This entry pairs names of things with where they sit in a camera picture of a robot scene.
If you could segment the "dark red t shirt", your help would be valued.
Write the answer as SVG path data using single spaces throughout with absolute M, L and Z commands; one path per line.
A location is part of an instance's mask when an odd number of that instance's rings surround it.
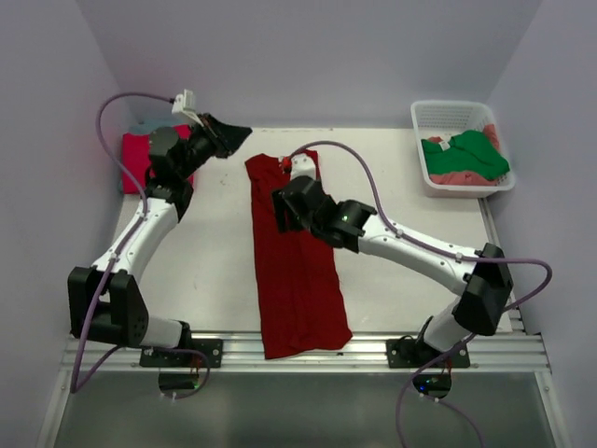
M 340 350 L 353 334 L 333 249 L 306 231 L 278 232 L 271 193 L 287 182 L 279 159 L 258 154 L 245 169 L 264 358 Z

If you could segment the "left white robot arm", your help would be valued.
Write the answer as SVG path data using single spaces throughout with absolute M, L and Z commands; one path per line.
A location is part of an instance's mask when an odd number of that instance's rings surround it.
M 90 267 L 75 267 L 67 279 L 71 333 L 80 341 L 129 348 L 160 348 L 170 364 L 184 366 L 194 344 L 187 323 L 149 314 L 138 286 L 162 240 L 188 210 L 190 178 L 211 158 L 226 159 L 252 129 L 209 114 L 183 138 L 171 127 L 148 136 L 144 198 L 116 241 Z

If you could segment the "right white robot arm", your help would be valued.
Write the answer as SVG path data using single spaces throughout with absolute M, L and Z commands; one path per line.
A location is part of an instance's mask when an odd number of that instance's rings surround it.
M 453 303 L 427 318 L 417 337 L 396 343 L 395 350 L 411 364 L 436 366 L 469 335 L 496 333 L 513 288 L 498 246 L 437 253 L 447 244 L 429 240 L 416 245 L 403 230 L 384 223 L 374 207 L 355 200 L 335 202 L 320 181 L 306 175 L 273 191 L 271 199 L 279 231 L 308 231 L 334 248 L 390 260 L 455 294 Z

